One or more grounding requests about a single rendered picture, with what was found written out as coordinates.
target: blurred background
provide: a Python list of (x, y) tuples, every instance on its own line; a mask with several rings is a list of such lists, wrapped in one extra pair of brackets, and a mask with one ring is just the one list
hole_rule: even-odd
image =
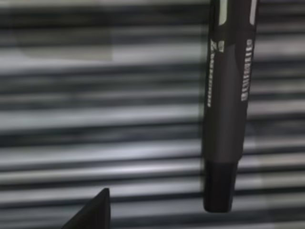
[(207, 0), (0, 2), (0, 228), (305, 228), (305, 1), (261, 0), (232, 213), (207, 214)]

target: black marker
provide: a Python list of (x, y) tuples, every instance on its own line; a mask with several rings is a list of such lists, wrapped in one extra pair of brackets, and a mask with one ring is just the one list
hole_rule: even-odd
[(232, 208), (242, 157), (259, 0), (211, 0), (203, 121), (204, 208)]

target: black pen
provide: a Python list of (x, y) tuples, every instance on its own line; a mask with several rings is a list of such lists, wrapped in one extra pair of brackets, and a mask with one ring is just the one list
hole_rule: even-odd
[(232, 208), (242, 157), (259, 0), (211, 0), (203, 119), (204, 208)]

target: marker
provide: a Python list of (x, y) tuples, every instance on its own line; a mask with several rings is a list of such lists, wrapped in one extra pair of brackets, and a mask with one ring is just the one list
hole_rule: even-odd
[(211, 0), (203, 119), (204, 208), (232, 208), (243, 154), (259, 0)]

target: black tip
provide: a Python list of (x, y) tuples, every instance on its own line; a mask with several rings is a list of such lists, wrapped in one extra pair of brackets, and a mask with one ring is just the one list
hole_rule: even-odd
[(232, 209), (237, 172), (236, 163), (205, 162), (204, 209), (225, 213)]

